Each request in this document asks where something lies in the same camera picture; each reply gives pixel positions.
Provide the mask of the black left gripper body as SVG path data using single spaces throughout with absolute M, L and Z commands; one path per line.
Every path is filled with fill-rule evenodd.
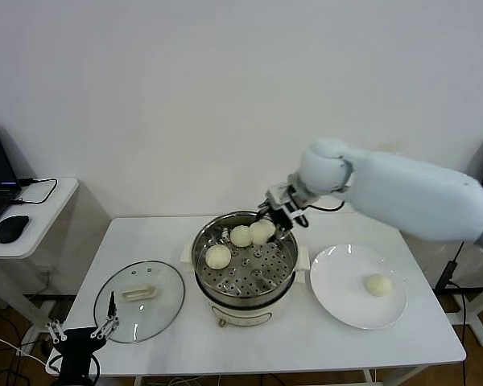
M 50 364 L 58 359 L 61 364 L 52 385 L 96 385 L 101 369 L 94 353 L 105 344 L 105 336 L 97 333 L 96 327 L 68 329 L 63 336 L 57 336 L 53 346 L 59 354 Z

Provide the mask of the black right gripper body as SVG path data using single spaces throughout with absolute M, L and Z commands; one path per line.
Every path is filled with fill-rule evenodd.
M 298 207 L 294 201 L 271 204 L 270 217 L 274 225 L 283 231 L 290 231 L 296 225 L 301 228 L 308 227 L 308 219 L 304 215 L 304 210 Z

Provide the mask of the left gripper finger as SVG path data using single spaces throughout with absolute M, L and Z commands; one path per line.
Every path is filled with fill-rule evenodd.
M 62 343 L 67 340 L 67 335 L 62 329 L 58 319 L 47 322 L 45 327 L 48 331 L 48 334 L 51 336 L 53 343 Z
M 108 340 L 119 326 L 114 292 L 110 293 L 105 321 L 91 334 L 92 339 Z

